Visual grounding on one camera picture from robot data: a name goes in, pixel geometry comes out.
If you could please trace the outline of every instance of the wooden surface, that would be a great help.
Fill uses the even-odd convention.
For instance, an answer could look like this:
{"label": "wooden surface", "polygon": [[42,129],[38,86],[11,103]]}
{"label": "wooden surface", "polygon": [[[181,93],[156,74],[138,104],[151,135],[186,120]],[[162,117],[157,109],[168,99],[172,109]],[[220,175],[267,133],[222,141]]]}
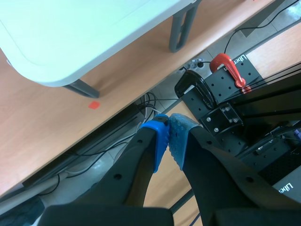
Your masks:
{"label": "wooden surface", "polygon": [[0,195],[272,1],[203,0],[177,53],[168,50],[172,19],[162,22],[83,77],[100,91],[96,110],[88,108],[92,99],[28,81],[0,52]]}
{"label": "wooden surface", "polygon": [[[296,63],[301,62],[301,23],[266,42],[247,55],[263,77],[267,77]],[[184,102],[176,105],[167,115],[184,114],[197,121]],[[169,150],[162,158],[159,170],[150,180],[145,206],[170,208],[190,190],[184,173],[173,160]],[[188,226],[198,214],[198,206],[194,197],[174,214],[174,225]],[[201,225],[198,219],[195,225]]]}

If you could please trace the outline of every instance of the red sticker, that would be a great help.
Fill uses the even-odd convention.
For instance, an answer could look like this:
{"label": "red sticker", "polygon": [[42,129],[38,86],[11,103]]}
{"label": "red sticker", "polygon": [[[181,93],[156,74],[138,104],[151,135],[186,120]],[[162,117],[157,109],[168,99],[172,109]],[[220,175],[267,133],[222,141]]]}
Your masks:
{"label": "red sticker", "polygon": [[90,103],[89,108],[91,109],[97,109],[100,106],[100,103],[97,101],[93,101],[92,103]]}

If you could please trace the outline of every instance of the white cable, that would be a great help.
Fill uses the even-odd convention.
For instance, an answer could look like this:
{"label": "white cable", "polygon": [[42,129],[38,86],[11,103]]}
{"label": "white cable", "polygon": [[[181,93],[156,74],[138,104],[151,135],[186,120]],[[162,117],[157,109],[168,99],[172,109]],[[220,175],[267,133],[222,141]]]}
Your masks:
{"label": "white cable", "polygon": [[155,108],[153,108],[153,107],[149,107],[149,108],[151,108],[153,111],[156,111],[156,112],[158,112],[159,114],[161,114],[161,113],[162,113],[161,111],[158,111],[157,109],[155,109]]}
{"label": "white cable", "polygon": [[147,117],[147,107],[145,108],[145,116],[144,116],[144,120],[143,120],[142,124],[145,123],[145,121],[147,119],[146,117]]}

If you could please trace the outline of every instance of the gray metal table leg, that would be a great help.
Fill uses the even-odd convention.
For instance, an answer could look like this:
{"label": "gray metal table leg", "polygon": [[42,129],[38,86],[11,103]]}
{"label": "gray metal table leg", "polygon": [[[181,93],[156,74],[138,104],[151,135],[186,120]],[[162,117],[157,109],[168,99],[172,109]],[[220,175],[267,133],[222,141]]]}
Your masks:
{"label": "gray metal table leg", "polygon": [[78,79],[75,82],[63,86],[66,89],[69,89],[73,92],[76,92],[78,94],[81,94],[82,96],[85,97],[90,97],[90,98],[98,98],[99,97],[99,92],[92,88],[91,86],[89,86],[88,84],[86,84],[85,82],[83,82],[82,80]]}
{"label": "gray metal table leg", "polygon": [[[173,15],[173,24],[169,39],[169,50],[171,52],[175,53],[185,45],[200,2],[201,0],[196,0],[194,3],[189,4]],[[186,16],[182,25],[183,16],[185,13]]]}

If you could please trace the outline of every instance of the gray floor tile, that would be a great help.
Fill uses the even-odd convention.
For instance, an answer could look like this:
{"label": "gray floor tile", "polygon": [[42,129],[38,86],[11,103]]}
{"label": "gray floor tile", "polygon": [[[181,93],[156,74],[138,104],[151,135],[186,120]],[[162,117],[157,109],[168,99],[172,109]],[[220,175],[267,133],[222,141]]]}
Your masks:
{"label": "gray floor tile", "polygon": [[[207,51],[204,51],[203,53],[198,55],[196,58],[201,58],[204,61],[212,60],[211,55]],[[188,64],[191,65],[191,61],[186,63],[184,66],[187,67]],[[191,66],[190,69],[195,70],[204,78],[211,74],[208,64],[204,64],[203,68],[198,68],[198,67],[193,68]],[[174,92],[174,86],[177,84],[179,79],[182,77],[183,73],[184,73],[184,70],[178,70],[178,71],[175,71],[174,73],[171,73],[164,81],[162,81],[160,84],[158,84],[152,90],[152,92],[157,96],[158,99],[173,99],[173,98],[177,99],[177,96]],[[160,102],[163,105],[163,107],[165,109],[167,109],[171,104],[173,104],[175,102],[175,100],[163,100]]]}
{"label": "gray floor tile", "polygon": [[[265,25],[268,22],[269,21],[266,19],[260,26]],[[255,29],[248,37],[245,37],[243,33],[239,31],[232,37],[226,54],[233,59],[276,32],[277,31],[272,24],[265,28]],[[217,54],[224,52],[226,44],[232,34],[233,32],[208,47],[207,50],[213,58],[216,57]]]}
{"label": "gray floor tile", "polygon": [[[273,17],[282,9],[292,4],[295,0],[286,0],[284,1],[269,17],[268,20],[271,21]],[[281,12],[275,20],[273,20],[272,25],[280,31],[281,29],[287,27],[293,22],[299,20],[301,18],[301,2],[298,1],[290,8],[287,8],[283,12]]]}
{"label": "gray floor tile", "polygon": [[40,198],[46,207],[69,203],[90,189],[93,184],[100,181],[112,165],[113,158],[109,153],[106,153],[86,173],[61,181],[58,188],[53,193],[41,196]]}

